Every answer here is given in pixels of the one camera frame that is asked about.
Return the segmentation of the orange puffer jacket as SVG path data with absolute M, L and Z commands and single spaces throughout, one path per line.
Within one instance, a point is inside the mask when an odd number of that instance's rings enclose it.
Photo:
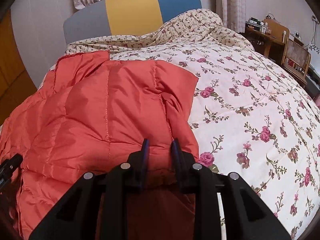
M 170 144 L 199 156 L 188 119 L 198 79 L 162 60 L 60 58 L 43 86 L 5 120 L 1 159 L 23 157 L 10 187 L 14 227 L 28 239 L 86 172 L 106 173 L 150 142 L 146 195 L 131 201 L 132 239 L 192 239 L 194 198 L 172 188 Z

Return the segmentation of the floral quilted comforter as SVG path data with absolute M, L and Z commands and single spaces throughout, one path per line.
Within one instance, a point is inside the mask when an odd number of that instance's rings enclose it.
M 293 239 L 319 239 L 319 109 L 296 81 L 217 14 L 189 10 L 143 36 L 89 34 L 66 22 L 67 52 L 112 48 L 196 74 L 190 126 L 214 172 L 239 171 Z

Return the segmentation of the wooden wardrobe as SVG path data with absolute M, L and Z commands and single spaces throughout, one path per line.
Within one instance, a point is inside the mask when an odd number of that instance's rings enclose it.
M 9 10 L 1 20 L 0 77 L 2 124 L 18 105 L 37 90 L 18 52 Z

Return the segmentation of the wooden chair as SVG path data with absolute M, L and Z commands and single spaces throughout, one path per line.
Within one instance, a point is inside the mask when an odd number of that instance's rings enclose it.
M 282 67 L 303 87 L 307 85 L 311 54 L 291 39 L 287 40 Z

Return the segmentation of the wooden desk with clutter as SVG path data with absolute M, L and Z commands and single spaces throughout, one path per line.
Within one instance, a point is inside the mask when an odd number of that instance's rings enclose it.
M 282 60 L 289 35 L 287 27 L 270 18 L 259 22 L 246 22 L 245 37 L 251 41 L 257 52 L 275 61 Z

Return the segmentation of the grey yellow blue headboard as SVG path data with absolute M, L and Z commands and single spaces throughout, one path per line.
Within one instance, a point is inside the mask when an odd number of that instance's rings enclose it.
M 63 31 L 67 44 L 101 36 L 141 36 L 201 7 L 201 0 L 102 0 L 65 20 Z

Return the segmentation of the right patterned curtain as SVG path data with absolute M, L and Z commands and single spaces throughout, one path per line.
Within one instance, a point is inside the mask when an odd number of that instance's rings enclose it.
M 246 0 L 222 0 L 222 18 L 226 28 L 245 32 Z

